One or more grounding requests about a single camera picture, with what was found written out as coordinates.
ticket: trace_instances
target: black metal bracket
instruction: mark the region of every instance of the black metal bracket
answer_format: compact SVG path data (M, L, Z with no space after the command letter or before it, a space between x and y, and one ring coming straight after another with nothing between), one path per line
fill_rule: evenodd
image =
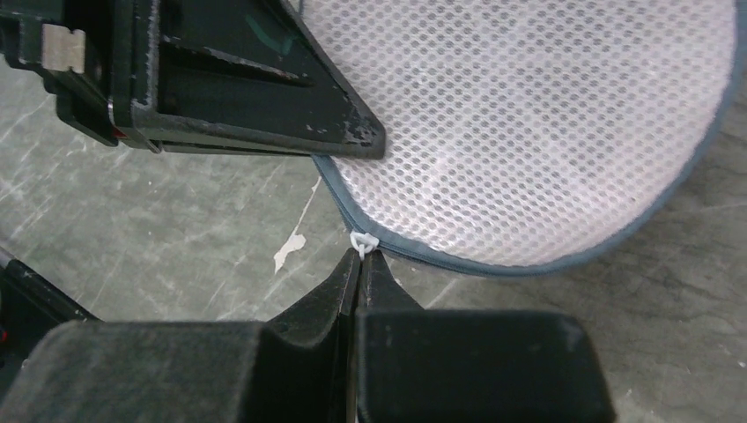
M17 261L7 269L21 279L33 274ZM0 407L0 421L61 423L356 417L610 423L615 413L590 339L573 318L423 310L381 252L361 260L353 249L266 323L61 325L41 340Z
M285 0L2 0L0 34L104 145L384 154L383 125Z

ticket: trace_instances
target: white paint splatter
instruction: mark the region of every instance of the white paint splatter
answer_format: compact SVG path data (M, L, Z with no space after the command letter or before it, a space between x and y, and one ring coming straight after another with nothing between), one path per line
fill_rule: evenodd
M289 254L291 254L293 251L298 251L300 249L303 249L303 247L306 245L306 237L302 234L297 234L299 231L299 226L301 226L301 222L303 221L303 218L306 216L306 212L308 211L308 206L311 204L311 200L314 199L314 195L316 194L316 189L319 188L319 184L322 182L322 178L319 177L316 179L316 183L313 187L311 187L311 196L306 201L306 205L304 205L303 211L301 212L301 216L299 217L299 223L296 224L296 227L293 228L293 231L288 236L288 240L285 241L285 244L283 244L282 247L275 253L275 255L272 257L275 260L275 274L277 275L277 272L280 271L280 269L283 268L283 265L285 264L285 259L288 257Z

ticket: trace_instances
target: concrete floor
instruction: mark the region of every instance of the concrete floor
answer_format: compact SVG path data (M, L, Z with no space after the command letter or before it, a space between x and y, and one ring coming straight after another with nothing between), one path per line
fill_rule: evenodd
M593 262L484 279L391 260L395 276L429 308L577 316L619 421L747 421L745 97L668 206ZM268 319L348 247L309 159L106 148L4 63L0 99L0 245L105 320Z

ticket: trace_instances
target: mesh laundry bag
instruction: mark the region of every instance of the mesh laundry bag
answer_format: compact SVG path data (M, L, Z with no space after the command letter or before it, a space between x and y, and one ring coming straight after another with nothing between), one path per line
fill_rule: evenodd
M652 214L714 137L734 0L305 0L387 129L384 160L314 158L347 223L480 275L587 260Z

